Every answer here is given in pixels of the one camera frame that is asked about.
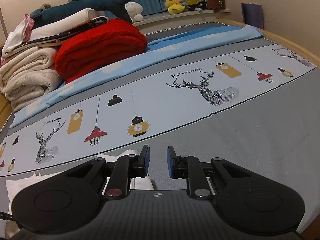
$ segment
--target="white plush toy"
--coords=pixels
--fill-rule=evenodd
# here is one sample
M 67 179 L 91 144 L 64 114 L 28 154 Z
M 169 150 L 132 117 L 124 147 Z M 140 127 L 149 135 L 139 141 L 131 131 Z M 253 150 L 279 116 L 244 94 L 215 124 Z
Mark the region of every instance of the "white plush toy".
M 132 22 L 143 21 L 142 6 L 137 2 L 129 2 L 125 4 L 125 9 L 127 10 Z

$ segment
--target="purple rolled mat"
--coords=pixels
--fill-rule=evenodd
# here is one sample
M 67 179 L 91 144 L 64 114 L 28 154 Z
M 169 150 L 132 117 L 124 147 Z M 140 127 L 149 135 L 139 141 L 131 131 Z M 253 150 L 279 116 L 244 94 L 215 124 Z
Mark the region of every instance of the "purple rolled mat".
M 260 4 L 242 3 L 243 22 L 263 29 L 263 11 Z

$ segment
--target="shark plush toy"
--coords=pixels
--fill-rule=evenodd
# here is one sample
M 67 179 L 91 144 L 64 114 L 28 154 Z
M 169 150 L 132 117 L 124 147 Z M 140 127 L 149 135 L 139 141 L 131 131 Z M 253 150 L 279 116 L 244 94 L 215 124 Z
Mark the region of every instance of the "shark plush toy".
M 47 9 L 37 9 L 30 14 L 35 24 L 32 29 L 60 21 L 83 9 L 91 8 L 96 11 L 110 11 L 116 17 L 131 23 L 125 4 L 131 0 L 72 0 L 69 3 Z

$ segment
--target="silver screw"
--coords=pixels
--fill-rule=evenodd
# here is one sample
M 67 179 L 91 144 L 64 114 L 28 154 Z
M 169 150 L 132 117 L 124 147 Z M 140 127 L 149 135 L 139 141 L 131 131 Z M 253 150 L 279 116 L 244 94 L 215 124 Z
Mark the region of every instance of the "silver screw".
M 199 188 L 195 191 L 195 194 L 198 197 L 207 197 L 210 195 L 210 191 L 204 188 Z
M 122 191 L 118 188 L 111 188 L 106 191 L 106 194 L 109 197 L 119 197 L 122 194 Z

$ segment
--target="stack of bedding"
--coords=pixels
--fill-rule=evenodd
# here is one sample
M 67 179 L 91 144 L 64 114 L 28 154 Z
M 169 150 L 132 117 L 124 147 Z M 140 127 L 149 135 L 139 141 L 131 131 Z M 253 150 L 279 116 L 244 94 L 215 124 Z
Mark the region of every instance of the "stack of bedding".
M 125 10 L 128 1 L 73 0 L 24 15 L 1 54 L 0 92 L 11 101 L 12 109 L 18 111 L 55 90 L 63 78 L 70 82 L 100 66 L 142 53 L 144 36 L 125 21 L 131 21 Z M 108 18 L 97 10 L 110 10 L 123 20 L 108 25 Z M 66 45 L 58 52 L 63 43 Z M 113 55 L 105 55 L 108 50 Z M 79 56 L 70 60 L 75 54 Z

